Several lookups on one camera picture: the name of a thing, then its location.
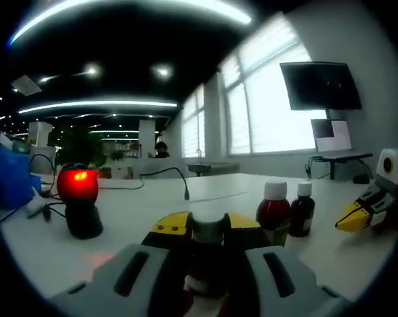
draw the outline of black lamp base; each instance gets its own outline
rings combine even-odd
[[[95,205],[68,205],[65,208],[65,216],[68,229],[75,238],[95,238],[104,230]]]

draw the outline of person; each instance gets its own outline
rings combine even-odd
[[[155,144],[155,150],[158,153],[155,155],[156,159],[165,159],[167,157],[170,157],[170,154],[167,152],[168,146],[164,142],[158,142],[157,144]]]

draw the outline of white table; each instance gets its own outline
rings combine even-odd
[[[80,280],[89,280],[93,270],[131,243],[140,243],[154,222],[169,213],[236,211],[255,218],[268,176],[232,174],[189,178],[191,202],[183,198],[181,179],[146,180],[140,190],[100,190],[97,207],[104,232],[97,238],[77,240],[65,219],[52,213],[52,223],[43,217],[27,220],[16,213],[2,226],[17,262],[35,287],[50,297]],[[296,197],[298,178],[285,178],[288,199]],[[136,187],[137,180],[100,180],[101,187]],[[335,221],[365,185],[330,180],[313,181],[316,202],[311,234],[288,237],[286,248],[313,269],[318,284],[325,284],[349,299],[356,299],[368,286],[390,253],[397,235],[376,236],[371,230],[347,233],[335,229]],[[234,195],[211,201],[199,199]],[[63,211],[64,206],[55,206]]]

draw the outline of window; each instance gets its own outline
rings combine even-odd
[[[205,156],[204,87],[201,85],[186,101],[182,111],[182,156]]]
[[[227,96],[230,154],[314,149],[311,119],[324,110],[291,111],[280,63],[310,61],[290,23],[270,19],[221,66]]]

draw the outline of monitor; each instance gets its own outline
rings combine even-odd
[[[292,110],[361,109],[347,64],[281,63]]]
[[[311,120],[318,152],[351,150],[349,128],[344,120]]]

